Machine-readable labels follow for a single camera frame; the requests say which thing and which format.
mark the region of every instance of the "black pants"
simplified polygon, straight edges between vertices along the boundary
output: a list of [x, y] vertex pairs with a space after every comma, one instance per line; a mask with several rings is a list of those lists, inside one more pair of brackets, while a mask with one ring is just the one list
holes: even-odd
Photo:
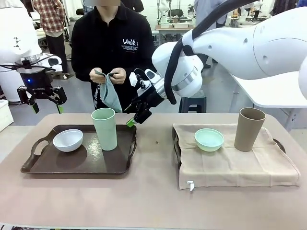
[[62, 59], [63, 73], [68, 73], [67, 70], [67, 59], [64, 45], [64, 35], [61, 34], [59, 37], [51, 37], [46, 35], [47, 44], [51, 54], [57, 55]]
[[[224, 24], [219, 24], [216, 22], [216, 28], [221, 28], [225, 26], [226, 21], [224, 22]], [[205, 54], [198, 54], [198, 57], [200, 58], [201, 62], [205, 65], [207, 60], [208, 60], [208, 55]]]

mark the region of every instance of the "workbench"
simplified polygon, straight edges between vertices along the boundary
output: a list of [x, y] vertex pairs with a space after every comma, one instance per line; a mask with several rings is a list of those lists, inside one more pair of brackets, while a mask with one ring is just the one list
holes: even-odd
[[162, 35], [165, 34], [171, 34], [171, 35], [177, 35], [177, 34], [185, 34], [187, 31], [194, 29], [194, 25], [189, 25], [188, 28], [174, 28], [172, 25], [170, 25], [168, 28], [161, 28], [160, 25], [155, 26], [155, 30], [159, 31], [159, 45], [162, 45]]
[[[117, 124], [132, 116], [116, 114]], [[48, 115], [0, 164], [0, 222], [69, 229], [306, 229], [307, 156], [270, 115], [264, 126], [300, 170], [300, 187], [179, 191], [173, 124], [233, 124], [237, 118], [237, 114], [153, 114], [137, 125], [138, 144], [126, 177], [33, 178], [20, 168], [38, 139], [59, 124], [92, 124], [90, 114]], [[1, 148], [9, 144], [0, 143]]]

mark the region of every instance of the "green cup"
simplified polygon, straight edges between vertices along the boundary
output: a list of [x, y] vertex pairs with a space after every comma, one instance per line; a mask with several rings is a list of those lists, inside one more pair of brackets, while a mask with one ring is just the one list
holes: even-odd
[[109, 108], [97, 109], [92, 120], [102, 150], [111, 151], [117, 146], [115, 111]]

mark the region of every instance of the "stool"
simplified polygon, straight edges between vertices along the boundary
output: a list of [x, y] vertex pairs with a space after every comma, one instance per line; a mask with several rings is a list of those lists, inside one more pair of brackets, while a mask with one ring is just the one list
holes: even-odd
[[188, 113], [189, 111], [196, 111], [197, 113], [207, 112], [207, 97], [202, 90], [192, 97], [183, 97], [180, 101], [179, 113]]

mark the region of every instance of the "shirt collar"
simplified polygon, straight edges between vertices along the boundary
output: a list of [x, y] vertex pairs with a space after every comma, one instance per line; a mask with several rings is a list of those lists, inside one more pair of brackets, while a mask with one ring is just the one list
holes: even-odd
[[[120, 2], [120, 6], [118, 7], [118, 11], [115, 15], [115, 18], [119, 19], [120, 21], [126, 21], [127, 20], [127, 12], [126, 11], [127, 11], [127, 9], [126, 9], [125, 5], [122, 2]], [[94, 10], [93, 10], [93, 20], [94, 20], [94, 22], [101, 21], [100, 14], [99, 14], [96, 6], [94, 7]]]

